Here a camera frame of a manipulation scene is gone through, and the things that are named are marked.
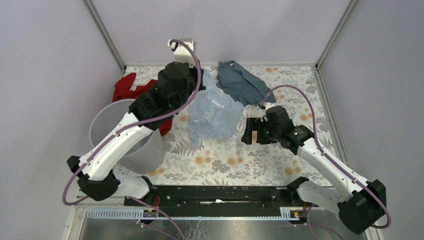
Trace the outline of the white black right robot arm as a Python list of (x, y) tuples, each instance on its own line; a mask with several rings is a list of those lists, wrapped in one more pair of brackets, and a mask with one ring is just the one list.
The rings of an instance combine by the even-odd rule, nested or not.
[(287, 188), (287, 201), (293, 206), (315, 204), (334, 213), (351, 232), (360, 235), (385, 215), (386, 187), (378, 179), (369, 181), (326, 151), (314, 133), (304, 125), (294, 125), (282, 106), (267, 103), (263, 117), (248, 117), (241, 141), (246, 145), (280, 144), (318, 170), (332, 189), (299, 177)]

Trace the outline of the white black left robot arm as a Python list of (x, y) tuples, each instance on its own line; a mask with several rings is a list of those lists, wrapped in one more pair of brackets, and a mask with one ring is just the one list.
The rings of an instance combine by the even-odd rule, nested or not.
[(62, 201), (76, 180), (87, 198), (103, 201), (112, 196), (136, 198), (148, 206), (155, 192), (143, 178), (114, 173), (115, 164), (139, 141), (186, 108), (202, 86), (202, 69), (198, 59), (193, 63), (173, 61), (158, 73), (157, 82), (129, 106), (123, 118), (91, 151), (72, 155), (66, 161), (72, 176), (62, 193)]

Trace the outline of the light blue plastic trash bag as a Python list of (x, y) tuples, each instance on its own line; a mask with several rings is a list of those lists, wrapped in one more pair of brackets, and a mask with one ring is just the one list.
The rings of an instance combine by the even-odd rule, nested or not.
[(201, 139), (229, 138), (237, 133), (244, 106), (220, 91), (208, 70), (202, 74), (205, 90), (199, 91), (189, 107), (188, 131), (194, 147)]

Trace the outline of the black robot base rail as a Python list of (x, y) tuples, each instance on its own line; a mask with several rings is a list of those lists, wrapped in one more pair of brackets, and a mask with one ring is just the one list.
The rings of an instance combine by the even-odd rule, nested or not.
[(158, 185), (141, 201), (170, 217), (279, 217), (281, 208), (311, 205), (293, 190), (276, 186)]

